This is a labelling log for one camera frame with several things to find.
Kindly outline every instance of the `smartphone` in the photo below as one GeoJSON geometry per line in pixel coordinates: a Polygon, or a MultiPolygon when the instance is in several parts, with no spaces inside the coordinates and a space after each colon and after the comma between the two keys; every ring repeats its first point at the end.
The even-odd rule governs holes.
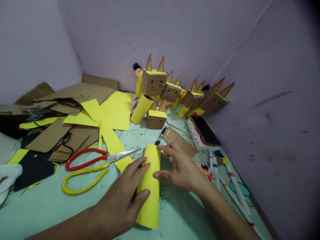
{"type": "Polygon", "coordinates": [[[202,117],[190,115],[190,120],[193,122],[204,144],[218,147],[221,146],[220,141],[202,117]]]}

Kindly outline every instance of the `scissor blade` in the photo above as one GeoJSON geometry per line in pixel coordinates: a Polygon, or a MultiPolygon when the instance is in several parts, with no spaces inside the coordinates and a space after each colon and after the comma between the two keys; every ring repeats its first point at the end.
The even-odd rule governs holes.
{"type": "Polygon", "coordinates": [[[122,158],[125,158],[137,151],[141,150],[141,148],[137,148],[137,149],[134,149],[134,150],[130,150],[130,151],[125,151],[125,152],[121,152],[121,153],[118,153],[118,154],[114,154],[110,157],[108,157],[108,162],[109,163],[112,163],[112,162],[115,162],[115,161],[118,161],[122,158]]]}

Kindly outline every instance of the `red scissor handle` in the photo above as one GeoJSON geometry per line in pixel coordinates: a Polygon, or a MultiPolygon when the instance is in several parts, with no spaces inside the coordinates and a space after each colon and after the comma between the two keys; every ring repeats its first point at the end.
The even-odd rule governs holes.
{"type": "Polygon", "coordinates": [[[83,149],[83,150],[81,150],[81,151],[73,154],[73,155],[69,158],[69,160],[68,160],[67,163],[66,163],[66,169],[67,169],[68,171],[79,170],[79,169],[84,168],[84,167],[87,167],[87,166],[89,166],[89,165],[91,165],[91,164],[93,164],[93,163],[95,163],[95,162],[97,162],[97,161],[99,161],[99,160],[101,160],[101,159],[107,159],[107,158],[108,158],[108,156],[107,156],[107,152],[106,152],[106,151],[103,151],[103,150],[100,150],[100,149],[97,149],[97,148],[86,148],[86,149],[83,149]],[[89,161],[89,162],[86,162],[86,163],[84,163],[84,164],[81,164],[81,165],[79,165],[79,166],[75,166],[75,167],[72,167],[72,168],[69,167],[70,163],[71,163],[76,157],[78,157],[78,156],[81,155],[82,153],[92,152],[92,151],[93,151],[93,152],[101,153],[101,154],[103,154],[103,155],[102,155],[101,157],[97,157],[97,158],[95,158],[95,159],[93,159],[93,160],[91,160],[91,161],[89,161]]]}

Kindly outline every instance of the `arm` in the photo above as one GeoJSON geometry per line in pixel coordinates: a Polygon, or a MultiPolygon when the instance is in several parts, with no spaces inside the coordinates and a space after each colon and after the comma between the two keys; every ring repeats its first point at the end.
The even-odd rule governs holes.
{"type": "Polygon", "coordinates": [[[172,158],[173,167],[171,171],[155,172],[154,178],[166,179],[196,194],[215,220],[223,239],[260,239],[176,143],[158,148],[172,158]]]}
{"type": "Polygon", "coordinates": [[[108,240],[130,230],[150,195],[150,190],[146,189],[133,198],[138,184],[150,166],[150,163],[147,163],[139,168],[146,160],[146,157],[142,157],[130,163],[95,206],[27,240],[108,240]]]}

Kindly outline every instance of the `hand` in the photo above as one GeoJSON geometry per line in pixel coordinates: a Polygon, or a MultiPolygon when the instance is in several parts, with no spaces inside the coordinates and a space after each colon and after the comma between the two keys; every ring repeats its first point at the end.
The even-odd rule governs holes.
{"type": "Polygon", "coordinates": [[[147,163],[139,168],[146,160],[146,157],[141,157],[130,163],[93,207],[94,222],[101,225],[104,239],[113,239],[134,226],[140,209],[150,195],[150,190],[146,189],[132,200],[143,175],[150,167],[150,163],[147,163]]]}
{"type": "Polygon", "coordinates": [[[198,189],[204,183],[210,182],[194,164],[191,158],[178,146],[176,142],[167,146],[158,146],[173,160],[171,171],[157,171],[153,173],[156,179],[166,179],[177,187],[182,187],[198,194],[198,189]]]}

